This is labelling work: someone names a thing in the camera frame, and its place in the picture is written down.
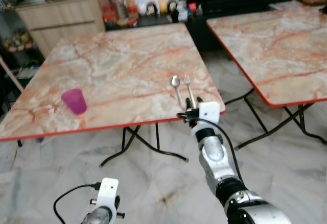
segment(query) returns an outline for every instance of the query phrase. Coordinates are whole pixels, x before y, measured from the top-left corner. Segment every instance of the wooden cabinet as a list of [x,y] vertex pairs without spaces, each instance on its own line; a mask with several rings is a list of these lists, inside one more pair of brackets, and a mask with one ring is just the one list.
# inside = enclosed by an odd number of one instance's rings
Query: wooden cabinet
[[46,56],[57,45],[61,38],[70,37],[74,35],[97,33],[98,28],[91,23],[81,23],[68,27],[56,27],[43,30],[31,31],[32,38],[38,43],[40,51]]
[[98,0],[60,0],[16,11],[45,58],[61,38],[105,31]]

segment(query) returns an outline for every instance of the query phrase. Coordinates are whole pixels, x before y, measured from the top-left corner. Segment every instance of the cabinet drawer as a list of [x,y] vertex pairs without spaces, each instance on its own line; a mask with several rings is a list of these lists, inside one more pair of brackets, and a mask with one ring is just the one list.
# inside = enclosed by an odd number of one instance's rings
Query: cabinet drawer
[[31,35],[39,47],[39,50],[42,52],[44,58],[46,58],[61,38],[97,32],[97,26],[92,22],[69,27],[34,30],[31,31]]
[[90,2],[72,2],[64,4],[49,4],[46,7],[17,9],[30,30],[60,26],[72,23],[94,21]]

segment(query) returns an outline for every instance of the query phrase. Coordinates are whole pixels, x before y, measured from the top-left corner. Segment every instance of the black cable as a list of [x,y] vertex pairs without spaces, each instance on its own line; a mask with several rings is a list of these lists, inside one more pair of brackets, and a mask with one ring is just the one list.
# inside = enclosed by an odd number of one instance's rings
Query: black cable
[[65,192],[63,195],[61,195],[60,197],[58,197],[55,200],[55,202],[53,203],[53,211],[55,212],[56,216],[58,217],[58,219],[61,221],[62,224],[65,224],[65,221],[61,218],[61,216],[57,212],[56,205],[57,205],[58,201],[61,200],[63,197],[65,197],[67,194],[71,193],[72,191],[75,191],[76,189],[79,189],[79,188],[82,188],[82,187],[93,187],[93,188],[96,188],[96,186],[97,186],[96,184],[85,184],[85,185],[80,185],[80,186],[74,187],[71,190],[68,190],[67,192]]
[[240,178],[240,180],[243,182],[241,172],[240,172],[240,169],[239,169],[239,164],[237,163],[235,151],[234,151],[233,145],[231,143],[231,140],[230,140],[229,136],[226,134],[226,132],[222,128],[220,128],[219,125],[217,125],[217,124],[215,124],[215,123],[213,123],[213,122],[211,122],[209,120],[203,119],[203,118],[187,117],[187,115],[185,115],[185,114],[184,115],[183,114],[178,114],[177,117],[182,117],[182,118],[185,118],[185,119],[190,120],[190,121],[194,121],[194,120],[203,121],[203,122],[206,122],[206,123],[208,123],[208,124],[210,124],[212,126],[215,126],[219,131],[221,131],[221,133],[223,133],[223,135],[226,137],[226,139],[228,141],[228,145],[230,147],[230,151],[231,151],[231,155],[233,157],[233,161],[234,161],[234,165],[235,165],[235,168],[236,168],[237,175]]

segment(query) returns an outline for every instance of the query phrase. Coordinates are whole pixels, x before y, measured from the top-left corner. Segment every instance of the marble floor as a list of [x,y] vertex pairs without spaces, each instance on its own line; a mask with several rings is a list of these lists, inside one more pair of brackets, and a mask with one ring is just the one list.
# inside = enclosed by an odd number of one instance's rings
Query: marble floor
[[[236,65],[224,52],[205,53],[203,59],[225,101],[250,89]],[[287,117],[283,109],[269,109],[253,94],[251,103],[271,129]],[[307,130],[327,138],[327,103],[306,111]],[[220,126],[232,143],[262,133],[242,101],[227,106]],[[223,208],[206,185],[198,162],[196,140],[182,122],[159,125],[161,149],[190,159],[150,151],[135,140],[127,153],[98,165],[120,150],[122,129],[0,143],[0,224],[60,223],[53,202],[68,189],[103,177],[120,181],[117,223],[227,223]],[[155,127],[142,126],[140,134],[155,145]],[[327,223],[327,146],[306,137],[294,122],[271,137],[237,151],[247,187],[280,207],[295,224]],[[66,223],[81,223],[97,192],[79,189],[58,203]]]

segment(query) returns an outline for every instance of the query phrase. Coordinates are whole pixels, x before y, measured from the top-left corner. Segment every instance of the red table edge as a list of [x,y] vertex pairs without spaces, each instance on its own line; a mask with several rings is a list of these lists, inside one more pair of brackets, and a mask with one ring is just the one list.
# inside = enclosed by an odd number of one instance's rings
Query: red table edge
[[[226,112],[226,110],[222,111],[220,113],[220,115],[223,115],[225,112]],[[161,120],[150,120],[150,121],[137,122],[137,123],[127,123],[127,124],[115,125],[115,126],[94,127],[94,128],[80,129],[80,130],[74,130],[74,131],[52,132],[52,133],[45,133],[45,134],[41,134],[41,135],[8,137],[8,138],[0,139],[0,142],[27,140],[27,139],[50,137],[50,136],[60,136],[60,135],[92,132],[92,131],[102,131],[102,130],[109,130],[109,129],[119,129],[119,128],[124,128],[124,127],[150,125],[150,124],[154,124],[154,123],[173,122],[173,121],[178,121],[178,120],[182,120],[182,118],[177,118],[176,117],[176,118],[167,118],[167,119],[161,119]]]
[[217,38],[217,40],[219,41],[219,43],[224,47],[225,51],[227,51],[228,54],[230,55],[230,57],[232,57],[232,59],[234,60],[234,62],[236,63],[236,65],[239,67],[239,69],[242,71],[242,73],[244,74],[244,76],[246,77],[246,79],[250,82],[250,84],[252,85],[252,87],[256,90],[256,92],[258,93],[258,95],[260,96],[260,98],[264,101],[264,103],[268,107],[270,107],[270,108],[282,108],[282,107],[286,107],[286,106],[298,106],[298,105],[303,105],[303,104],[310,104],[310,103],[327,101],[327,98],[320,98],[320,99],[313,99],[313,100],[308,100],[308,101],[285,103],[285,104],[271,104],[271,103],[269,103],[268,100],[263,96],[263,94],[257,88],[257,86],[255,85],[255,83],[251,80],[251,78],[249,77],[249,75],[245,72],[245,70],[237,62],[236,58],[231,54],[231,52],[224,45],[224,43],[221,41],[221,39],[218,37],[218,35],[215,33],[215,31],[211,28],[211,26],[208,24],[207,21],[206,21],[206,24],[207,24],[208,28],[211,30],[211,32],[214,34],[214,36]]

